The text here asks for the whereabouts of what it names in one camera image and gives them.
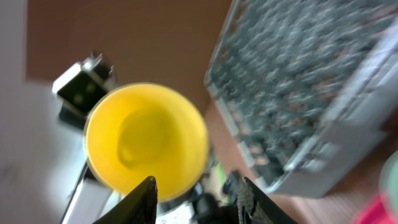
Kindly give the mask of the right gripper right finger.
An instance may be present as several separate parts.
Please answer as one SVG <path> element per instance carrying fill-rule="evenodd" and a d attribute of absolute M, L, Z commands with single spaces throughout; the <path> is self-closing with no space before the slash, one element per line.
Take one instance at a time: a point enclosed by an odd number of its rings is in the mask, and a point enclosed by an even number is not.
<path fill-rule="evenodd" d="M 237 207 L 240 224 L 297 224 L 247 177 L 239 180 Z"/>

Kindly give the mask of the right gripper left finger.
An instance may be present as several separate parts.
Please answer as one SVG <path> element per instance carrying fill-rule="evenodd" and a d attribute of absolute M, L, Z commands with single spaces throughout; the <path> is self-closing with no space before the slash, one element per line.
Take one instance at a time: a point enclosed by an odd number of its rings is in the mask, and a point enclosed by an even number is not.
<path fill-rule="evenodd" d="M 155 224 L 157 197 L 156 179 L 148 176 L 93 224 Z"/>

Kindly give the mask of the green bowl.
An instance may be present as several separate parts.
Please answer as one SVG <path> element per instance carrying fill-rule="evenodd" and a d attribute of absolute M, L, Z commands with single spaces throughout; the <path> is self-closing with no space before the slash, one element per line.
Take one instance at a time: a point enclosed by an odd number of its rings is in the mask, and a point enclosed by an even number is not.
<path fill-rule="evenodd" d="M 379 191 L 387 212 L 397 221 L 397 151 L 387 159 L 382 167 Z"/>

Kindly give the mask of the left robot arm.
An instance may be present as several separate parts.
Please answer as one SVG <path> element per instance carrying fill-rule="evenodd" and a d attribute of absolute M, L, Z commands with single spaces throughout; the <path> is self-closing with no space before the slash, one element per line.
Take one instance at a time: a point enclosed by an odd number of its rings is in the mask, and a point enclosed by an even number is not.
<path fill-rule="evenodd" d="M 205 193 L 205 184 L 209 182 L 211 171 L 215 170 L 217 163 L 215 152 L 211 150 L 200 181 L 182 196 L 159 203 L 155 222 L 193 223 L 195 212 L 192 201 Z M 60 223 L 94 223 L 123 199 L 123 194 L 101 184 L 85 164 Z"/>

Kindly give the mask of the yellow cup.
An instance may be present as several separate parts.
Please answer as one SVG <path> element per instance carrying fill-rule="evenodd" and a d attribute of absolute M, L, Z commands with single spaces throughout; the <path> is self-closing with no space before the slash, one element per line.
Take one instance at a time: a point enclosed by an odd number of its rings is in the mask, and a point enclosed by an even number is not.
<path fill-rule="evenodd" d="M 209 139 L 202 114 L 181 93 L 155 83 L 121 86 L 93 108 L 84 128 L 89 167 L 127 195 L 155 177 L 158 199 L 188 192 L 205 171 Z"/>

